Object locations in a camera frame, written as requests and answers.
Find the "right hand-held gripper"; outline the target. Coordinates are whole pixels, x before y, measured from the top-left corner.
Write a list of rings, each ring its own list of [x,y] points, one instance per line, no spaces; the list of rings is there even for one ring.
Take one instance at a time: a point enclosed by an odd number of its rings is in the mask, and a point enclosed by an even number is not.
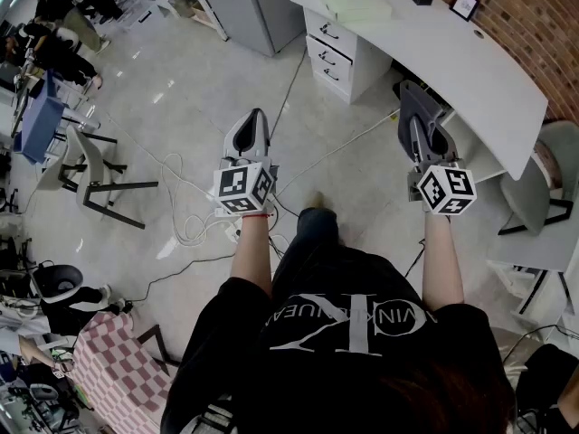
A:
[[[430,149],[418,116],[410,119],[409,129],[418,164],[407,177],[409,200],[422,202],[423,209],[433,214],[463,214],[476,201],[477,192],[471,170],[458,159],[453,138],[445,128],[435,128]],[[431,151],[443,160],[430,161]]]

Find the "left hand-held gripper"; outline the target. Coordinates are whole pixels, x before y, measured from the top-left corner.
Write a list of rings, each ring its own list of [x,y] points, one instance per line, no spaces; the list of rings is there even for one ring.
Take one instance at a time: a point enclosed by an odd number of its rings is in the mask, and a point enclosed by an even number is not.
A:
[[[245,152],[267,155],[270,146],[266,114],[254,108],[241,117],[224,140],[226,156]],[[256,215],[266,212],[269,197],[275,193],[278,169],[271,159],[226,158],[226,167],[214,172],[214,199],[226,215]]]

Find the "person's left forearm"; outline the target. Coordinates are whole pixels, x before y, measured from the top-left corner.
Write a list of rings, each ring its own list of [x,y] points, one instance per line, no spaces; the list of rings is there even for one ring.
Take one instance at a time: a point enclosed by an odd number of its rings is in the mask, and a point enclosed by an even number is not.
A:
[[[242,217],[241,236],[233,257],[231,276],[251,282],[271,297],[269,224],[266,214]]]

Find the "person's right forearm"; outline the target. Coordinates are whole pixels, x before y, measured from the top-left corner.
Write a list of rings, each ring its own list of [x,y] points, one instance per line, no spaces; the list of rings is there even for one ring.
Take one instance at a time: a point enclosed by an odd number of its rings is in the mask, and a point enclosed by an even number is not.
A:
[[[422,300],[432,311],[464,302],[463,282],[451,223],[444,215],[427,212],[424,226]]]

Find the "pink checked cloth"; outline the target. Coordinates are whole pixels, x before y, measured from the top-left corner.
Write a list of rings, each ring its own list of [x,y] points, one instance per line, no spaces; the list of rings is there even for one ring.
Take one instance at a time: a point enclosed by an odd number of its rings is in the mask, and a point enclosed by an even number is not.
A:
[[[73,351],[72,380],[116,434],[160,434],[171,384],[170,366],[155,325],[139,337],[128,314],[99,312],[82,329]]]

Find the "person's shoe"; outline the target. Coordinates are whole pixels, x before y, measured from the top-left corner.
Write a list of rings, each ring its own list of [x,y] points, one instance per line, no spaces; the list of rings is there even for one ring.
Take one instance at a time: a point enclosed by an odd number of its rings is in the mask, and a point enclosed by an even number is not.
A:
[[[322,192],[313,192],[305,203],[306,209],[320,209],[320,210],[334,210],[334,204],[331,199],[325,196]]]

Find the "grey upholstered chair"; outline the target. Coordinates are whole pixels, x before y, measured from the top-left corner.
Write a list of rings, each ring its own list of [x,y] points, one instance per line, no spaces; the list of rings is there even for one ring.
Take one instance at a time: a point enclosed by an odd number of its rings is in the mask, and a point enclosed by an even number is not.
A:
[[[579,194],[579,126],[559,120],[544,125],[527,166],[517,180],[502,175],[500,190],[512,211],[500,236],[528,231],[534,235],[570,218]]]

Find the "person's black trousers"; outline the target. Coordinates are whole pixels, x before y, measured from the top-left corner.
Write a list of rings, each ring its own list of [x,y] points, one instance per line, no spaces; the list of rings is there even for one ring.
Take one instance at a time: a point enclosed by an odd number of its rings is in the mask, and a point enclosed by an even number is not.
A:
[[[291,285],[307,265],[318,257],[318,251],[339,240],[337,215],[328,208],[309,207],[301,211],[297,232],[285,251],[273,278],[273,290]]]

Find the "white drawer unit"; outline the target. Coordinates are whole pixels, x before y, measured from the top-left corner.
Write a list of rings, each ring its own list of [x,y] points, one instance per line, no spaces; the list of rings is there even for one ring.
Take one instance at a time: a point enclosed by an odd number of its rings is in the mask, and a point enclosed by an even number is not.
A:
[[[392,58],[343,26],[304,10],[306,43],[314,77],[348,104],[391,68]]]

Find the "white side table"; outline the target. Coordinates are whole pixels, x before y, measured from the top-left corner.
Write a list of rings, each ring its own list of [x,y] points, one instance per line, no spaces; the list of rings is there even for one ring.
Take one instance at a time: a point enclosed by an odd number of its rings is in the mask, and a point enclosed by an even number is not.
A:
[[[513,315],[525,326],[554,325],[565,311],[579,313],[579,225],[567,221],[537,236],[498,236],[487,263],[521,299]]]

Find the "white chair with black legs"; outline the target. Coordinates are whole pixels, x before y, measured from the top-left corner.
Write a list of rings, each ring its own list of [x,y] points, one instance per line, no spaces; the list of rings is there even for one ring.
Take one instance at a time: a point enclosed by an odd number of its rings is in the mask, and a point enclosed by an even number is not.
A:
[[[43,172],[36,189],[55,192],[60,189],[75,195],[76,203],[85,214],[95,212],[98,219],[105,217],[143,230],[143,222],[131,219],[112,209],[111,196],[115,192],[157,188],[157,181],[116,183],[114,174],[123,175],[126,165],[112,164],[106,160],[95,144],[105,138],[66,128],[66,150]]]

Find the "blue table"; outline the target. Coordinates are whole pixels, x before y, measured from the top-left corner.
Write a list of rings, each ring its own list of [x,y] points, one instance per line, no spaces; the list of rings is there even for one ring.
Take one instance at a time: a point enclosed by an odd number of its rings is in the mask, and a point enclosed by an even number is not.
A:
[[[62,121],[65,105],[57,97],[52,70],[42,77],[43,85],[32,105],[24,111],[21,129],[14,137],[13,150],[31,164],[42,164]]]

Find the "person's black printed t-shirt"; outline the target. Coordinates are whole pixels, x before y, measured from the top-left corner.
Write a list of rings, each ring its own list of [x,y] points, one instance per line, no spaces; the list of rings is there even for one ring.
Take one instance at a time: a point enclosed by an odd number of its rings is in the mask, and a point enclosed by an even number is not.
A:
[[[225,400],[239,434],[506,434],[515,397],[487,315],[430,310],[384,258],[307,250],[269,297],[229,278],[200,314],[161,434]]]

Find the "grey waist pack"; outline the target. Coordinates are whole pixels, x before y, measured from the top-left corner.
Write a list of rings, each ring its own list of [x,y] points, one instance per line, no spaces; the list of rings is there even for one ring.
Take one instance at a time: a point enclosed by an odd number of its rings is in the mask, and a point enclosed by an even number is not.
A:
[[[194,422],[191,434],[234,434],[233,415],[223,407],[209,404]]]

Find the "black picture frame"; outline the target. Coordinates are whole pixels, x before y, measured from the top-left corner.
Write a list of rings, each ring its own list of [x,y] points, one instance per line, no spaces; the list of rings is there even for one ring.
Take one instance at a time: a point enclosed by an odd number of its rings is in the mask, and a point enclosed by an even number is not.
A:
[[[479,8],[480,0],[452,0],[449,9],[464,21],[470,21]]]

